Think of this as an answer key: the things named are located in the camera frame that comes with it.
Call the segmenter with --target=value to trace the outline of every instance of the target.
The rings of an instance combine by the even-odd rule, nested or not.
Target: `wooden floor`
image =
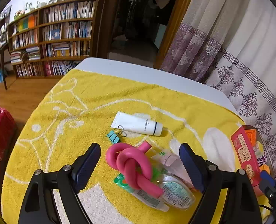
[[[0,107],[8,110],[14,117],[18,131],[21,132],[33,110],[59,79],[21,79],[14,75],[6,78],[7,90],[0,83]]]

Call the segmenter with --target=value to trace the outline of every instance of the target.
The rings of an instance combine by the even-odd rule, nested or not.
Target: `wooden table leg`
[[[4,51],[2,51],[2,52],[0,53],[1,70],[2,70],[2,77],[3,77],[4,88],[7,90],[7,87],[6,87],[6,75],[4,74],[3,54],[4,54]]]

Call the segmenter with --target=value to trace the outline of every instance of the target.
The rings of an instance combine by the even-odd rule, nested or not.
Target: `pink foam tube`
[[[163,190],[150,181],[152,167],[144,155],[150,148],[151,145],[147,141],[144,141],[138,148],[127,143],[116,143],[107,150],[106,161],[110,167],[119,170],[125,176],[131,188],[143,189],[149,195],[159,198]],[[142,174],[136,172],[137,163],[141,167]]]

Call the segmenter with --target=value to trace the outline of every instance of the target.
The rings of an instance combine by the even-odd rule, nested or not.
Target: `towel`
[[[118,111],[160,122],[161,136],[128,133],[122,142],[139,145],[144,140],[156,149],[178,154],[187,142],[195,154],[222,170],[240,168],[230,136],[243,124],[233,112],[212,102],[128,79],[80,71],[67,73],[45,96],[19,136],[6,168],[2,191],[2,215],[8,224],[18,222],[28,183],[36,169],[58,171],[85,153],[91,143],[101,146],[100,160],[78,196],[93,223],[186,224],[201,198],[186,211],[170,207],[152,209],[117,186],[119,174],[105,160],[111,143],[106,137]],[[54,190],[62,223],[68,223],[59,192]],[[226,197],[222,190],[212,223],[218,223]]]

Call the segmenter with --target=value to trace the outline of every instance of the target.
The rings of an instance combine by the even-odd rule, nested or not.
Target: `curtain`
[[[276,8],[192,0],[161,69],[222,91],[261,133],[276,175]]]

